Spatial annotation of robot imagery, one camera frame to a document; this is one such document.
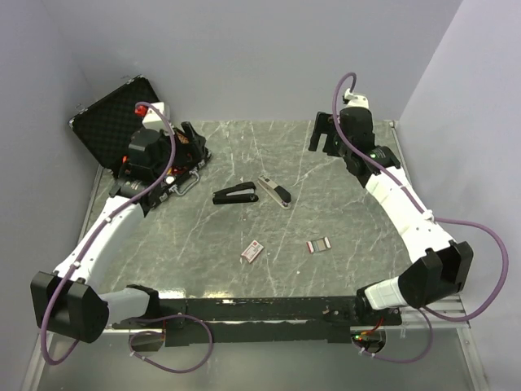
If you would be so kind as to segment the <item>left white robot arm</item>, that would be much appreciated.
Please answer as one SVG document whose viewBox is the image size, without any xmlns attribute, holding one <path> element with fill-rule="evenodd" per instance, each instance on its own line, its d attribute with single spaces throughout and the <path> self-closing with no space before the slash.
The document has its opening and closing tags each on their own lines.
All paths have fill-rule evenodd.
<svg viewBox="0 0 521 391">
<path fill-rule="evenodd" d="M 39 272 L 30 284 L 41 343 L 49 332 L 92 343 L 106 326 L 133 318 L 142 327 L 160 319 L 155 290 L 130 285 L 115 293 L 99 294 L 97 288 L 109 263 L 149 212 L 177 193 L 182 171 L 176 159 L 187 157 L 186 174 L 195 174 L 208 156 L 192 136 L 178 133 L 169 121 L 155 127 L 143 123 L 131 136 L 116 181 L 116 192 L 85 237 L 50 273 Z"/>
</svg>

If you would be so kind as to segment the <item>grey and black stapler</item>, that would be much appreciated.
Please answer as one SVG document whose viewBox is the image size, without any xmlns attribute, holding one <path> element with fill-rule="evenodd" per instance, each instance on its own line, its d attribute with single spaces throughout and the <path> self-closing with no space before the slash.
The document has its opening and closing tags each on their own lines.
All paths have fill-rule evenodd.
<svg viewBox="0 0 521 391">
<path fill-rule="evenodd" d="M 289 209 L 291 207 L 291 194 L 284 187 L 265 175 L 258 177 L 258 183 L 281 208 Z"/>
</svg>

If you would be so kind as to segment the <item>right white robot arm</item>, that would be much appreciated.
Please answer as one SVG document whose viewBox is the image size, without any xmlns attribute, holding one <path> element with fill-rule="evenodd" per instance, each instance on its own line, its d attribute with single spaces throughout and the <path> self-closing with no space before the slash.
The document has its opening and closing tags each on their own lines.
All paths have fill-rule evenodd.
<svg viewBox="0 0 521 391">
<path fill-rule="evenodd" d="M 383 208 L 402 238 L 412 262 L 401 275 L 357 290 L 355 313 L 365 324 L 375 323 L 384 309 L 415 309 L 460 292 L 474 256 L 467 242 L 456 242 L 415 195 L 393 151 L 375 142 L 370 110 L 341 110 L 338 129 L 333 116 L 316 115 L 309 150 L 316 151 L 325 135 L 323 151 L 338 156 L 348 172 Z"/>
</svg>

